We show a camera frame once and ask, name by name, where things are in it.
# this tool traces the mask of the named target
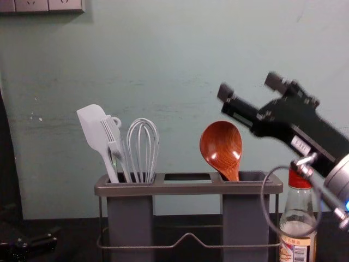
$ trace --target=wall outlet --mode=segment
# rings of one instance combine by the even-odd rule
[[[47,0],[15,0],[15,2],[17,12],[45,12],[49,10]]]
[[[85,9],[84,3],[84,0],[49,0],[49,10],[83,12]]]
[[[16,12],[15,0],[0,0],[0,14]]]

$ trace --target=wooden spoon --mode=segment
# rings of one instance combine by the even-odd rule
[[[209,125],[201,135],[200,152],[229,181],[239,181],[242,140],[232,123],[218,121]]]

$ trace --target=gray utensil holder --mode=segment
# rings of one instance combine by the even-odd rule
[[[107,199],[109,242],[98,246],[111,251],[112,262],[154,262],[155,249],[171,249],[187,237],[193,237],[205,248],[219,248],[223,262],[268,261],[269,227],[262,213],[259,193],[265,173],[241,171],[238,182],[224,181],[217,172],[156,174],[152,183],[109,183],[107,175],[96,183],[94,191],[101,200]],[[184,180],[208,180],[208,183],[178,183]],[[278,217],[278,197],[282,182],[271,175],[264,188],[266,206],[269,196],[275,194],[275,212]],[[154,195],[219,194],[222,212],[222,240],[217,245],[203,243],[192,233],[186,233],[171,246],[153,246]]]

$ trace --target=white label on gripper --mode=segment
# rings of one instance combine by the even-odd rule
[[[302,153],[304,156],[308,155],[311,147],[306,144],[302,139],[300,139],[298,136],[294,136],[291,145],[296,148],[300,153]]]

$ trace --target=red bottle cap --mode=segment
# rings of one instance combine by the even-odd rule
[[[311,184],[306,179],[298,175],[297,172],[293,171],[292,169],[290,169],[288,172],[288,185],[290,187],[301,188],[301,189],[311,188]]]

